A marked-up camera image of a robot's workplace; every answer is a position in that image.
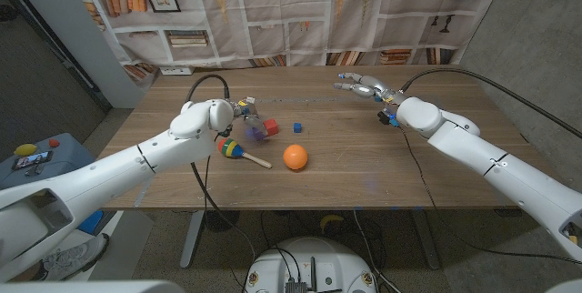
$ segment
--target red cube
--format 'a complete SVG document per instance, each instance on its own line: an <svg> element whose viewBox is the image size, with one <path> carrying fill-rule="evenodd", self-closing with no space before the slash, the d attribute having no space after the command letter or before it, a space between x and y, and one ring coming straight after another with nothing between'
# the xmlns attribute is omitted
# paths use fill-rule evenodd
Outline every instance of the red cube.
<svg viewBox="0 0 582 293"><path fill-rule="evenodd" d="M279 132L279 127L276 125L275 119L268 119L263 122L265 125L266 132L268 133L267 136L272 136Z"/></svg>

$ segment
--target wall outlet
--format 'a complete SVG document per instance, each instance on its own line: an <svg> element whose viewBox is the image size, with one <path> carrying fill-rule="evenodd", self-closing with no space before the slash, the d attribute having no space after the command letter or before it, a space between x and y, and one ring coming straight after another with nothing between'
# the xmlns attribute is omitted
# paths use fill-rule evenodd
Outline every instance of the wall outlet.
<svg viewBox="0 0 582 293"><path fill-rule="evenodd" d="M194 68L188 66L160 66L162 75L192 75Z"/></svg>

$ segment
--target smartphone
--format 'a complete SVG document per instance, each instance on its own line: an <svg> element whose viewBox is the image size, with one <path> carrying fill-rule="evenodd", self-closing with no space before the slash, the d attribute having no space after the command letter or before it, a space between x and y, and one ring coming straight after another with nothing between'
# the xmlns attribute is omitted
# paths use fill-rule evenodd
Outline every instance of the smartphone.
<svg viewBox="0 0 582 293"><path fill-rule="evenodd" d="M12 165L12 170L22 169L24 167L30 167L34 165L40 165L44 162L48 162L53 157L53 151L47 151L43 153L37 153L28 157L19 157L15 160Z"/></svg>

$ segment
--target table leg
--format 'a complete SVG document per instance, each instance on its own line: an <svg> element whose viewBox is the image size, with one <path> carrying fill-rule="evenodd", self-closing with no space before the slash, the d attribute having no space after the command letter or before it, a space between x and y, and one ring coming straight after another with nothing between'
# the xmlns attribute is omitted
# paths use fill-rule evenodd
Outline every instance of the table leg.
<svg viewBox="0 0 582 293"><path fill-rule="evenodd" d="M418 234L420 245L425 252L425 259L428 267L433 270L439 269L440 261L438 260L437 248L435 247L433 235L430 232L430 226L428 225L425 210L411 210L410 214L415 222L416 233Z"/></svg>
<svg viewBox="0 0 582 293"><path fill-rule="evenodd" d="M184 242L184 248L182 249L182 257L180 258L181 268L186 269L192 264L192 258L194 257L198 236L201 233L200 228L202 227L203 220L204 211L202 210L196 211L190 218L190 227L188 227L186 241Z"/></svg>

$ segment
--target orange ball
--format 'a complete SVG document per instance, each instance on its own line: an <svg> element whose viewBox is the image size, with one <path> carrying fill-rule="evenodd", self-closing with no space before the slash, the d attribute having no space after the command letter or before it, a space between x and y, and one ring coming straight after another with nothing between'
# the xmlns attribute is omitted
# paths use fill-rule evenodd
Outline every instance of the orange ball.
<svg viewBox="0 0 582 293"><path fill-rule="evenodd" d="M300 169L307 163L307 151L302 146L293 144L283 153L283 161L291 169Z"/></svg>

